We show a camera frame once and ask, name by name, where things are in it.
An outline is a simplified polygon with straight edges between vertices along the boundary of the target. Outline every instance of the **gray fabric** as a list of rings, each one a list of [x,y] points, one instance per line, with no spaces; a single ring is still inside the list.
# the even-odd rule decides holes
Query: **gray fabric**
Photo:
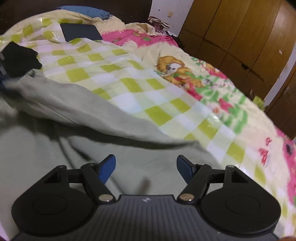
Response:
[[[174,194],[186,186],[176,168],[183,154],[220,168],[197,142],[173,139],[75,84],[33,70],[3,82],[0,100],[0,221],[9,238],[18,232],[14,200],[57,165],[80,168],[116,156],[107,186],[115,194]]]

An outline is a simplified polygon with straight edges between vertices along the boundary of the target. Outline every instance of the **door frame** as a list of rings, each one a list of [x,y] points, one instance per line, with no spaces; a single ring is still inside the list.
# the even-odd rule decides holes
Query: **door frame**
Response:
[[[280,90],[278,91],[278,93],[276,94],[276,96],[274,97],[274,99],[271,101],[271,103],[265,108],[265,113],[267,114],[271,108],[275,105],[275,103],[277,102],[277,100],[280,98],[280,96],[282,95],[282,93],[284,92],[285,88],[288,86],[288,84],[290,83],[290,80],[294,74],[294,72],[296,71],[296,62],[294,63],[294,66],[292,68],[292,70],[290,71],[286,81],[284,82],[284,84],[282,85],[282,87],[280,88]]]

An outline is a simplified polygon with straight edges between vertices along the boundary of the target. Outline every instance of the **bed sheet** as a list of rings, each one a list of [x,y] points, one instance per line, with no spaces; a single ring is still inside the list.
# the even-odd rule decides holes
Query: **bed sheet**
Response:
[[[84,86],[125,112],[152,121],[172,137],[198,140],[221,166],[236,165],[274,195],[282,208],[281,227],[277,234],[295,234],[294,146],[262,111],[238,89],[234,91],[235,87],[229,79],[216,76],[215,73],[221,74],[218,70],[208,66],[215,73],[210,72],[207,63],[190,57],[166,41],[142,47],[128,41],[123,48],[110,42],[87,39],[67,43],[59,25],[62,22],[94,24],[101,34],[133,29],[138,34],[157,35],[146,24],[125,25],[116,17],[102,21],[100,18],[92,19],[78,13],[56,10],[13,26],[0,37],[1,49],[11,40],[30,47],[39,53],[46,77]],[[196,79],[201,81],[202,86],[196,88],[206,90],[198,94],[203,96],[204,93],[208,103],[213,102],[212,99],[217,100],[220,107],[229,111],[229,116],[230,108],[233,108],[229,104],[235,107],[235,103],[240,103],[242,114],[246,112],[248,115],[240,132],[234,131],[235,124],[227,126],[208,103],[197,101],[186,89],[161,78],[167,77],[167,73],[157,66],[160,58],[166,56],[181,61],[190,70],[185,71],[190,72],[187,75],[199,77]],[[182,66],[181,62],[173,64]],[[215,86],[217,82],[227,86]]]

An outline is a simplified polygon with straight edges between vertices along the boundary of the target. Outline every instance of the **headboard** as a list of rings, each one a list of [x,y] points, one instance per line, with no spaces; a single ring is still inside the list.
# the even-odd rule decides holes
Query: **headboard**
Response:
[[[0,0],[0,34],[17,22],[63,5],[103,9],[124,23],[147,22],[152,0]]]

